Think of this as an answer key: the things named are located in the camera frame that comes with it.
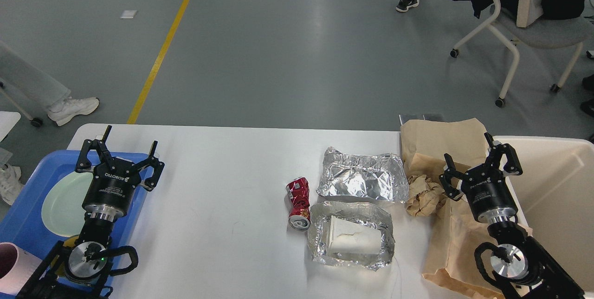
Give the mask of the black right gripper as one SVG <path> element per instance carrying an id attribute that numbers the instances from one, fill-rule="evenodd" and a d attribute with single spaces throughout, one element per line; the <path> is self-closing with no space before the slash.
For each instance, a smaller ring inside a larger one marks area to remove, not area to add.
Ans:
<path id="1" fill-rule="evenodd" d="M 484 137 L 489 153 L 484 164 L 467 170 L 464 174 L 456 170 L 450 154 L 444 154 L 445 169 L 439 175 L 445 195 L 459 201 L 464 193 L 470 210 L 480 223 L 508 221 L 517 215 L 518 208 L 505 182 L 505 177 L 522 176 L 523 169 L 516 150 L 510 144 L 494 140 L 486 132 Z M 452 178 L 463 181 L 463 193 L 452 185 Z"/>

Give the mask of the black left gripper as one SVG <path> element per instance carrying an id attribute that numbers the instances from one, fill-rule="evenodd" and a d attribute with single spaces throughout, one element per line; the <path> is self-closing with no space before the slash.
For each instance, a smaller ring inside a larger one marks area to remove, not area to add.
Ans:
<path id="1" fill-rule="evenodd" d="M 124 217 L 130 209 L 135 188 L 142 187 L 151 192 L 157 187 L 165 168 L 156 154 L 158 142 L 152 142 L 146 159 L 134 163 L 127 159 L 114 159 L 106 146 L 112 129 L 108 125 L 102 138 L 86 139 L 80 150 L 74 171 L 77 173 L 93 172 L 89 189 L 81 204 L 91 218 L 117 220 Z M 93 165 L 88 153 L 95 151 L 99 164 Z M 142 172 L 150 168 L 151 175 L 142 178 Z"/>

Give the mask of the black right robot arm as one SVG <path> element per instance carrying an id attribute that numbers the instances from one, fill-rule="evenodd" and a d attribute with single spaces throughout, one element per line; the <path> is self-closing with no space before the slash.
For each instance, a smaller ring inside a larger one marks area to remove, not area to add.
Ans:
<path id="1" fill-rule="evenodd" d="M 478 272 L 507 299 L 583 299 L 579 284 L 518 224 L 518 206 L 505 182 L 523 173 L 515 149 L 490 133 L 484 138 L 489 147 L 484 163 L 460 172 L 446 153 L 439 176 L 445 195 L 454 201 L 465 196 L 475 221 L 486 224 L 496 240 L 475 249 Z"/>

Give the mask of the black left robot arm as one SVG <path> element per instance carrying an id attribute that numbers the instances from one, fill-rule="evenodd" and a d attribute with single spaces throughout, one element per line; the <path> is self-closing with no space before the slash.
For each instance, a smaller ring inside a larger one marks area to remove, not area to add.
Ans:
<path id="1" fill-rule="evenodd" d="M 113 291 L 109 278 L 138 267 L 136 249 L 117 245 L 113 228 L 128 215 L 138 187 L 155 189 L 165 164 L 155 154 L 157 141 L 138 163 L 112 156 L 106 145 L 111 129 L 108 125 L 100 139 L 85 140 L 77 158 L 75 172 L 90 173 L 92 179 L 73 246 L 57 241 L 17 292 L 18 299 L 107 299 Z"/>

